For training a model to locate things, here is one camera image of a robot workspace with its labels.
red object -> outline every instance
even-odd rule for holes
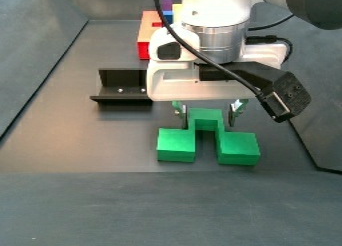
[[[138,56],[143,60],[150,59],[149,46],[154,32],[162,28],[162,21],[157,11],[143,11],[142,24],[137,40]]]

silver metal cylinder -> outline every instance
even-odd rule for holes
[[[201,27],[186,23],[182,25],[198,34],[201,52],[217,63],[229,63],[243,55],[247,21],[227,27]]]

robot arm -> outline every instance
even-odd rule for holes
[[[285,57],[286,47],[281,44],[262,46],[246,46],[245,44],[251,7],[262,1],[289,9],[295,16],[320,28],[337,29],[342,27],[342,8],[338,1],[334,0],[324,0],[329,3],[322,5],[318,5],[321,0],[183,0],[182,25],[174,26],[177,33],[167,26],[167,30],[166,28],[161,29],[151,39],[150,54],[154,58],[147,71],[147,92],[153,100],[237,99],[257,96],[275,121],[282,122],[301,113],[310,103],[310,96],[293,74],[279,74],[279,77],[275,76],[277,78],[274,77],[273,80],[262,78],[258,74],[259,68],[254,71],[251,69],[253,61],[279,68]],[[202,80],[201,69],[194,65],[199,60],[191,55],[183,55],[189,50],[183,46],[190,42],[190,38],[183,41],[183,39],[178,39],[177,34],[189,34],[194,38],[195,49],[209,57],[210,61],[214,61],[211,65],[223,72],[223,80]],[[174,52],[178,49],[177,57],[171,55],[170,57],[174,58],[165,58],[165,53],[169,56],[170,50]],[[247,73],[242,71],[237,75],[235,72],[231,73],[229,66],[223,67],[235,61],[249,63],[243,68],[249,70]],[[262,89],[258,85],[251,86],[246,78],[261,78],[270,83],[265,84]],[[251,91],[243,88],[234,79],[243,83]]]
[[[342,0],[265,0],[326,30],[342,28]]]

black metal bracket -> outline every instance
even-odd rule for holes
[[[100,69],[102,90],[91,99],[98,103],[151,102],[146,88],[146,69]]]

green block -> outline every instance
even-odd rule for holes
[[[255,134],[225,132],[218,149],[218,162],[230,165],[255,165],[259,158]]]
[[[195,161],[195,131],[215,131],[218,162],[231,165],[255,165],[261,152],[255,135],[226,132],[222,110],[189,110],[189,129],[159,129],[158,160]]]
[[[194,131],[178,129],[159,129],[158,160],[159,161],[195,161]]]

